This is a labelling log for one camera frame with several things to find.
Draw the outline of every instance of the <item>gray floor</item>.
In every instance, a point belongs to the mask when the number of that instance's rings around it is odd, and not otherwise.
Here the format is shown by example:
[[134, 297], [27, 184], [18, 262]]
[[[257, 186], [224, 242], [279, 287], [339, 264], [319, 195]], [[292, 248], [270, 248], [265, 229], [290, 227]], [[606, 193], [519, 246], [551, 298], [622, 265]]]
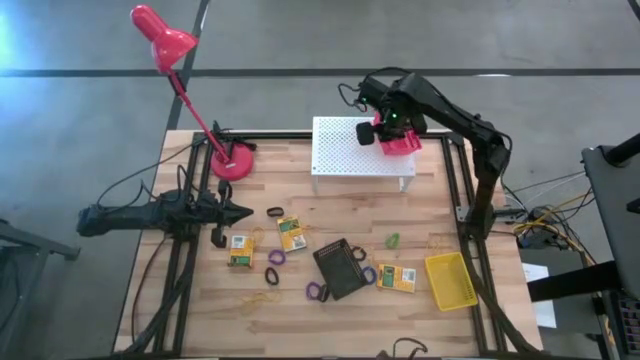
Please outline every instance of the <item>gray floor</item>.
[[[136, 3], [5, 0], [0, 70], [151, 69], [149, 45], [129, 21]], [[200, 1], [147, 3], [191, 30]], [[212, 0], [194, 68], [640, 68], [639, 39], [625, 0]], [[513, 188], [579, 171], [582, 148], [640, 129], [639, 77], [432, 80], [513, 137], [505, 177]], [[194, 78], [189, 92], [205, 119], [225, 127], [306, 129], [314, 115], [355, 114], [337, 95], [343, 81], [358, 78]], [[0, 218], [82, 246], [75, 263], [47, 266], [18, 358], [109, 353], [139, 233], [80, 238], [76, 216], [110, 183], [158, 159], [171, 102], [160, 77], [0, 78]], [[196, 127], [183, 111], [178, 128]], [[108, 202], [137, 188], [126, 183]], [[587, 188], [579, 179], [532, 204]], [[597, 260], [610, 259], [595, 205], [572, 223]], [[554, 353], [597, 355], [580, 336], [543, 335]]]

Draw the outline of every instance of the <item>lamp shade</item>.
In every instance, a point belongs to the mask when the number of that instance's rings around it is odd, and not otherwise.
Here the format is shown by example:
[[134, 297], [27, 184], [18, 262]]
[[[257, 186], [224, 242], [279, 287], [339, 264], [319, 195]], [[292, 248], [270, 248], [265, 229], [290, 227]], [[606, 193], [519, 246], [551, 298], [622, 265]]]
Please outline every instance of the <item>lamp shade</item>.
[[173, 64], [198, 44], [195, 36], [170, 28], [147, 5], [138, 5], [131, 10], [131, 21], [151, 41], [151, 55], [162, 73], [168, 73]]

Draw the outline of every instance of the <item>white pegboard stand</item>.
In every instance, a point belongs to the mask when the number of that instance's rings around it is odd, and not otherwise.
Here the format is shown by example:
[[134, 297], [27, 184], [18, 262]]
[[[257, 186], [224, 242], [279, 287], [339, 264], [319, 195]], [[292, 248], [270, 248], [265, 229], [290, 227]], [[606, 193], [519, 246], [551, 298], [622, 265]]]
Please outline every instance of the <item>white pegboard stand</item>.
[[316, 194], [321, 176], [397, 177], [400, 191], [407, 191], [416, 175], [413, 154], [384, 155], [377, 138], [369, 146], [358, 144], [356, 125], [372, 120], [372, 117], [313, 118], [311, 176]]

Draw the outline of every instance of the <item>yellow basket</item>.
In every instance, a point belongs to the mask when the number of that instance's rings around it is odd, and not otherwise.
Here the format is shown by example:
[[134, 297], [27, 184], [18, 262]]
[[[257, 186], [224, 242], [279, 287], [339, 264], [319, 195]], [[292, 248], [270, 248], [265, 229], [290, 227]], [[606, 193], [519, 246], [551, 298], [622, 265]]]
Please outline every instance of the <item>yellow basket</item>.
[[424, 259], [424, 264], [440, 311], [478, 304], [461, 253], [430, 256]]

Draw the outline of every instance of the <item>wooden table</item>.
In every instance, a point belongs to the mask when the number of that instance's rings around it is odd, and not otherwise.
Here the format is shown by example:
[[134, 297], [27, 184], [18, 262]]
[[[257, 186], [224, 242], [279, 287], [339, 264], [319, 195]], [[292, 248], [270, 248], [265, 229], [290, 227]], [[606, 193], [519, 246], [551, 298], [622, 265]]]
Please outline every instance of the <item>wooden table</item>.
[[[162, 158], [188, 145], [192, 136], [192, 131], [168, 132]], [[375, 356], [381, 349], [390, 352], [397, 338], [407, 336], [424, 342], [430, 356], [478, 354], [469, 309], [439, 311], [424, 270], [426, 256], [459, 249], [439, 141], [423, 140], [423, 150], [416, 159], [416, 179], [407, 193], [398, 193], [394, 179], [327, 178], [322, 179], [318, 196], [312, 191], [310, 140], [256, 143], [259, 149], [253, 172], [233, 183], [233, 201], [255, 213], [225, 234], [249, 235], [259, 226], [265, 230], [264, 241], [256, 249], [252, 269], [230, 268], [229, 250], [216, 249], [209, 241], [212, 227], [203, 228], [183, 356]], [[176, 167], [186, 166], [188, 157], [186, 151], [158, 168], [153, 189], [156, 195], [176, 187]], [[459, 163], [455, 166], [460, 171]], [[210, 188], [216, 189], [217, 178], [210, 179]], [[462, 176], [457, 179], [463, 189]], [[496, 192], [495, 202], [504, 202], [501, 189]], [[309, 227], [310, 244], [308, 249], [290, 253], [287, 262], [277, 267], [282, 300], [263, 303], [246, 314], [241, 308], [242, 297], [269, 291], [264, 280], [269, 266], [267, 254], [280, 248], [275, 221], [265, 213], [273, 206], [300, 217]], [[496, 225], [496, 229], [508, 231], [504, 226]], [[400, 234], [399, 247], [387, 250], [384, 241], [394, 232]], [[144, 231], [142, 235], [115, 351], [131, 343], [133, 297], [162, 237], [160, 231]], [[417, 269], [416, 293], [366, 286], [337, 302], [308, 301], [306, 285], [310, 281], [323, 283], [312, 252], [343, 237], [352, 246], [364, 247], [369, 259], [373, 255], [376, 262]], [[137, 331], [144, 328], [160, 304], [170, 244], [165, 242], [144, 284], [136, 315]], [[487, 248], [500, 305], [525, 338], [542, 348], [513, 237], [492, 234]], [[482, 315], [491, 343], [486, 308]], [[172, 336], [168, 330], [169, 341]], [[399, 351], [406, 356], [408, 348], [401, 345]]]

